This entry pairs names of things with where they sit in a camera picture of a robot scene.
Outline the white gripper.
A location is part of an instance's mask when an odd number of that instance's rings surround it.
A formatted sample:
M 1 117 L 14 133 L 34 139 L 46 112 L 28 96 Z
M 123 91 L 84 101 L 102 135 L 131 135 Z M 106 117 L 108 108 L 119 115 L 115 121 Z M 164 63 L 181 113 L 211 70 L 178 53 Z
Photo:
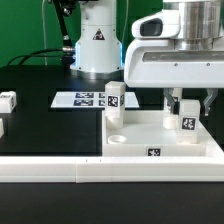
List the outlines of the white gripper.
M 224 88 L 224 38 L 213 42 L 205 51 L 179 51 L 171 39 L 135 39 L 125 58 L 124 80 L 129 87 L 165 88 L 164 110 L 179 113 L 179 88 L 207 88 L 204 114 Z

